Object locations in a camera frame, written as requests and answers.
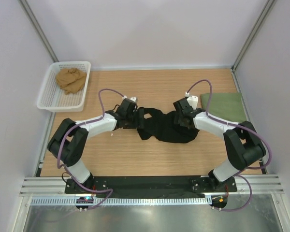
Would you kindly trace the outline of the black tank top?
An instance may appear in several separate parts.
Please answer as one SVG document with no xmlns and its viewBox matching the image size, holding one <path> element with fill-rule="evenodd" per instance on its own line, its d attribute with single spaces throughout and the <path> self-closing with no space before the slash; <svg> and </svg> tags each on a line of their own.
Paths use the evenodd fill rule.
<svg viewBox="0 0 290 232">
<path fill-rule="evenodd" d="M 154 136 L 162 142 L 186 144 L 193 141 L 199 133 L 197 129 L 188 129 L 175 124 L 176 111 L 165 114 L 156 108 L 145 108 L 144 114 L 149 114 L 150 117 L 144 119 L 144 127 L 137 130 L 142 140 Z"/>
</svg>

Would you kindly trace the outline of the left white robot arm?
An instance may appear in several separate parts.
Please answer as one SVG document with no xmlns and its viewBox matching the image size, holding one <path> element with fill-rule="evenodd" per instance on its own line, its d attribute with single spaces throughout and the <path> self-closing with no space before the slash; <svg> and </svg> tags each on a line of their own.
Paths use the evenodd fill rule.
<svg viewBox="0 0 290 232">
<path fill-rule="evenodd" d="M 138 107 L 135 98 L 125 98 L 113 110 L 102 116 L 83 121 L 64 119 L 50 139 L 47 150 L 74 177 L 76 188 L 88 193 L 93 187 L 93 175 L 85 167 L 81 157 L 88 139 L 117 129 L 142 129 L 145 110 Z"/>
</svg>

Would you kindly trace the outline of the green tank top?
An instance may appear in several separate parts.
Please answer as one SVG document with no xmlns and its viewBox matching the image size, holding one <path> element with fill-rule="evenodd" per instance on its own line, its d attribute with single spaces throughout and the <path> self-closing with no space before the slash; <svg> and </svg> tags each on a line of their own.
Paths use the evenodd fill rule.
<svg viewBox="0 0 290 232">
<path fill-rule="evenodd" d="M 247 119 L 240 93 L 213 93 L 208 112 L 232 122 L 241 123 Z"/>
</svg>

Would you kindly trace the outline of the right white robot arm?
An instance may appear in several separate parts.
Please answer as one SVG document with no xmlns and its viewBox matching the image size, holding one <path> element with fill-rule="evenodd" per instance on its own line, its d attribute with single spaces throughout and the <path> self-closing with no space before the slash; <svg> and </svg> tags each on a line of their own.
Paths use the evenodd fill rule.
<svg viewBox="0 0 290 232">
<path fill-rule="evenodd" d="M 175 124 L 206 131 L 224 141 L 227 158 L 209 172 L 208 185 L 211 190 L 220 191 L 235 174 L 241 173 L 265 156 L 263 142 L 250 122 L 238 123 L 215 117 L 204 109 L 194 107 L 187 97 L 173 105 L 176 111 Z"/>
</svg>

